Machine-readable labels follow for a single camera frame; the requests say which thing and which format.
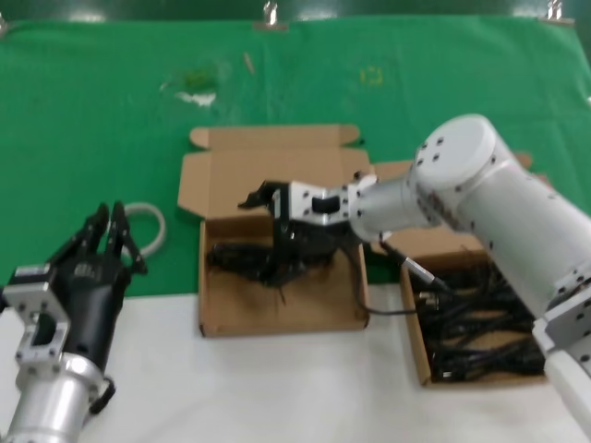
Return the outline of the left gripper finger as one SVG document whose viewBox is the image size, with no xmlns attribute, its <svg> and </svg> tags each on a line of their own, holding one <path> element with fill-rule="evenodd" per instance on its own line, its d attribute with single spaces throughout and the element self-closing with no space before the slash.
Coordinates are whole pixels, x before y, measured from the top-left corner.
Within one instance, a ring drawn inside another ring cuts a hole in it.
<svg viewBox="0 0 591 443">
<path fill-rule="evenodd" d="M 114 257 L 120 263 L 123 263 L 121 259 L 123 248 L 127 250 L 131 259 L 131 263 L 129 266 L 126 266 L 126 269 L 131 274 L 147 274 L 148 267 L 144 257 L 139 252 L 139 248 L 130 233 L 125 207 L 121 201 L 116 201 L 111 213 L 106 242 L 106 256 Z"/>
<path fill-rule="evenodd" d="M 101 203 L 74 235 L 73 245 L 68 257 L 89 257 L 94 255 L 98 251 L 98 246 L 106 231 L 108 222 L 109 209 L 105 203 Z"/>
</svg>

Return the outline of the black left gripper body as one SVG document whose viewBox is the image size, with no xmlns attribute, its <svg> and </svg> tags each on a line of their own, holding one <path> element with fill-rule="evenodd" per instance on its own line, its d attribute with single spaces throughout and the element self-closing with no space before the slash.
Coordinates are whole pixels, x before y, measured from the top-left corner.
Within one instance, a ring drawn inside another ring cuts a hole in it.
<svg viewBox="0 0 591 443">
<path fill-rule="evenodd" d="M 49 262 L 57 267 L 61 303 L 70 320 L 64 351 L 82 356 L 104 371 L 131 281 L 121 251 L 56 252 Z"/>
</svg>

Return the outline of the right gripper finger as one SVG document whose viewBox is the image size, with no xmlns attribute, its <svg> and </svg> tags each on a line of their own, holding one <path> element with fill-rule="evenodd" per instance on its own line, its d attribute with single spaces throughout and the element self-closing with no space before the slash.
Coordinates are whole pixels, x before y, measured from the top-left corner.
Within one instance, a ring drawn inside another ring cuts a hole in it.
<svg viewBox="0 0 591 443">
<path fill-rule="evenodd" d="M 293 234 L 291 222 L 281 219 L 273 220 L 271 253 L 273 277 L 283 276 L 294 264 Z"/>
<path fill-rule="evenodd" d="M 244 202 L 237 206 L 240 209 L 267 208 L 272 201 L 273 194 L 280 188 L 279 182 L 264 181 L 258 189 L 250 192 Z"/>
</svg>

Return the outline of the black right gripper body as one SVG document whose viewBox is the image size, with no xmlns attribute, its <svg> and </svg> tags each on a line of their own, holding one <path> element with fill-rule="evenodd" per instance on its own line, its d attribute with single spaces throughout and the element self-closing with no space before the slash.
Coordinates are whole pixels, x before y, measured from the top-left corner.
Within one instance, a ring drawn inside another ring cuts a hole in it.
<svg viewBox="0 0 591 443">
<path fill-rule="evenodd" d="M 339 248 L 356 247 L 356 235 L 348 221 L 329 225 L 291 221 L 288 232 L 286 255 L 301 262 L 331 258 Z"/>
</svg>

